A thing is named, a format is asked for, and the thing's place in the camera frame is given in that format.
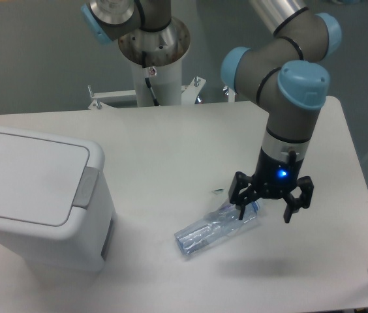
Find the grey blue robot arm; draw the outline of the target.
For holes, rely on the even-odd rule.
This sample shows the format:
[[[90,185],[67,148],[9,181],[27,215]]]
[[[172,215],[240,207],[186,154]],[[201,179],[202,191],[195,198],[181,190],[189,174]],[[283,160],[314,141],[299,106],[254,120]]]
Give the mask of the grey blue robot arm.
[[[228,197],[241,212],[260,198],[282,199],[284,220],[290,222],[294,213],[311,204],[313,182],[299,171],[330,84],[320,62],[339,47],[342,31],[333,16],[313,14],[303,1],[251,5],[273,41],[258,51],[231,50],[222,62],[221,79],[269,117],[255,173],[237,172]],[[181,102],[181,84],[160,75],[162,67],[181,60],[190,43],[169,1],[88,1],[81,11],[101,44],[117,41],[138,67],[135,90],[140,106]]]

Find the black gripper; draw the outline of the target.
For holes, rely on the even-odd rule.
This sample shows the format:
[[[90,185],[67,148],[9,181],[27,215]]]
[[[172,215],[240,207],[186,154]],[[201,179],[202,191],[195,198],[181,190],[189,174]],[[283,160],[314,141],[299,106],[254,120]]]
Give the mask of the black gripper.
[[[300,209],[310,207],[313,181],[310,176],[298,179],[303,160],[298,160],[295,150],[290,150],[287,157],[285,162],[276,160],[261,149],[254,175],[248,176],[241,171],[234,174],[228,199],[239,210],[239,220],[243,220],[246,206],[260,198],[282,198],[286,202],[283,215],[286,224]],[[301,190],[297,198],[291,193],[296,187]]]

